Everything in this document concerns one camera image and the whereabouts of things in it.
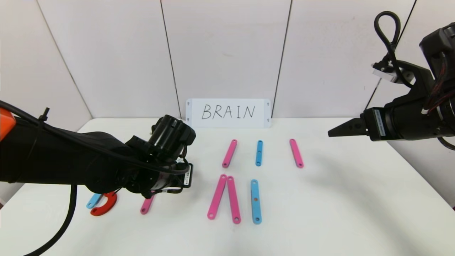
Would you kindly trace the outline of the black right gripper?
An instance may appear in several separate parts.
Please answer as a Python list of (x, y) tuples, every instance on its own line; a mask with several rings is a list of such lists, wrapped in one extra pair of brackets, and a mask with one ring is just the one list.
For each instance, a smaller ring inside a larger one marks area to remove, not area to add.
[(423, 140), (434, 138), (434, 111), (422, 113), (423, 100), (390, 102), (372, 107), (363, 118), (353, 118), (328, 131), (329, 137), (367, 136), (372, 141)]

